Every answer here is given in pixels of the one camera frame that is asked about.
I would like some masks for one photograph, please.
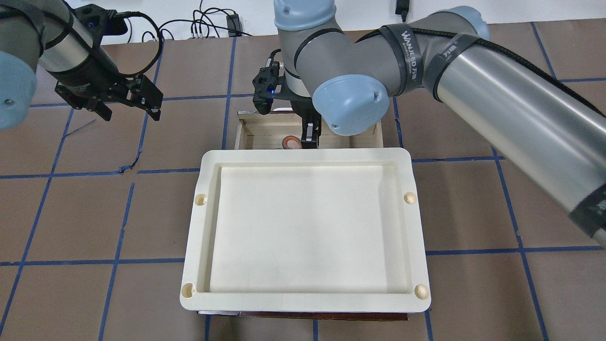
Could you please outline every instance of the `blue plastic cap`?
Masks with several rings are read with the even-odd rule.
[[[469,6],[459,6],[449,10],[437,11],[436,13],[440,12],[450,12],[462,16],[473,26],[473,29],[476,30],[478,36],[480,36],[482,39],[490,40],[488,24],[482,20],[482,15],[475,8]]]
[[[0,129],[21,123],[36,92],[36,74],[24,61],[0,51]]]
[[[322,83],[313,106],[337,135],[352,136],[376,124],[389,108],[387,89],[365,75],[338,76]]]
[[[285,31],[307,30],[331,20],[337,12],[335,0],[274,0],[276,27]]]

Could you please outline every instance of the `gray robot arm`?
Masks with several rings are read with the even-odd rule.
[[[311,95],[335,133],[363,132],[385,114],[390,96],[422,84],[606,246],[606,118],[487,48],[477,11],[457,7],[388,25],[352,44],[335,21],[334,0],[275,0],[274,7],[288,88]]]
[[[75,109],[108,121],[112,111],[105,102],[119,102],[157,121],[163,95],[143,74],[153,62],[126,75],[101,47],[104,35],[126,33],[124,19],[131,16],[148,19],[157,31],[139,12],[116,13],[95,5],[73,10],[63,0],[0,0],[0,129],[25,118],[38,64],[58,80],[55,91]],[[161,39],[155,59],[162,46]]]

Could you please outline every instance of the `white background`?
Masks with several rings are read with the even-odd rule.
[[[140,11],[151,16],[158,25],[171,19],[191,19],[198,8],[198,0],[67,0],[72,7],[94,3],[106,9]],[[370,30],[384,24],[399,22],[394,14],[396,0],[335,0],[337,20],[344,30]],[[408,21],[445,8],[469,5],[482,13],[488,23],[552,21],[566,19],[606,18],[606,0],[411,0]],[[203,8],[233,8],[240,14],[243,30],[252,35],[277,34],[273,25],[272,0],[204,0]],[[211,15],[216,25],[225,27],[225,15]],[[133,20],[133,42],[151,26],[143,19]],[[190,26],[185,23],[169,24],[167,28],[176,39],[191,38]],[[226,31],[219,31],[227,36]],[[128,34],[104,38],[104,44],[119,44],[128,40]]]

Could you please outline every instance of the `black power adapter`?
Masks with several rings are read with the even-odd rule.
[[[238,14],[227,15],[227,28],[229,36],[242,36],[242,24]]]

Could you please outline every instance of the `white tray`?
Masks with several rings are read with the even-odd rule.
[[[180,299],[197,311],[426,310],[431,295],[410,154],[206,153]]]

